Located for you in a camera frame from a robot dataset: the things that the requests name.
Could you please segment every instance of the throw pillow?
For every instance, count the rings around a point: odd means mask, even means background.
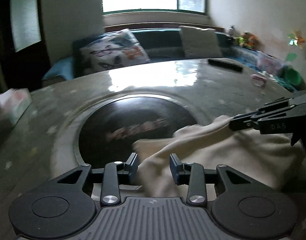
[[[150,58],[129,29],[118,31],[80,49],[84,62],[90,61],[93,70],[128,67],[149,62]]]
[[[180,26],[183,50],[186,58],[223,57],[214,29]]]

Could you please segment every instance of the metal bolt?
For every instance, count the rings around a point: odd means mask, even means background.
[[[191,196],[189,198],[189,200],[192,202],[192,203],[202,203],[205,201],[205,198],[203,196],[199,196],[199,195],[194,195],[194,196]]]
[[[117,196],[107,195],[107,196],[103,197],[102,200],[105,203],[113,204],[113,203],[117,202],[118,198],[117,198]]]

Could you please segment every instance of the blue sofa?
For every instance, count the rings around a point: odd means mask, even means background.
[[[178,28],[155,28],[131,30],[143,49],[147,52],[152,62],[185,59],[182,48],[180,29]],[[87,65],[82,63],[80,48],[113,33],[105,33],[98,36],[84,38],[72,43],[73,55],[56,62],[43,77],[43,86],[57,82],[71,80],[85,75]],[[232,45],[232,40],[225,33],[216,32],[219,46],[223,54]]]

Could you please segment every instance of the towel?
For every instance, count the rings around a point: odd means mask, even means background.
[[[186,126],[166,139],[141,139],[133,144],[141,164],[139,183],[148,197],[186,198],[188,186],[176,186],[169,155],[185,162],[200,163],[205,169],[226,164],[259,182],[279,190],[301,165],[305,153],[300,143],[290,146],[282,134],[261,135],[258,130],[233,132],[232,118],[220,116],[207,126]],[[206,185],[208,200],[216,198],[214,185]]]

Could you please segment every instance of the gray table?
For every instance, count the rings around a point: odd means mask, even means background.
[[[254,86],[252,69],[236,73],[212,67],[207,60],[138,65],[84,76],[34,91],[32,104],[5,141],[0,142],[0,239],[15,236],[8,208],[17,196],[51,176],[54,141],[83,109],[105,98],[150,93],[176,98],[197,109],[200,124],[220,115],[254,111],[290,93],[268,80]]]

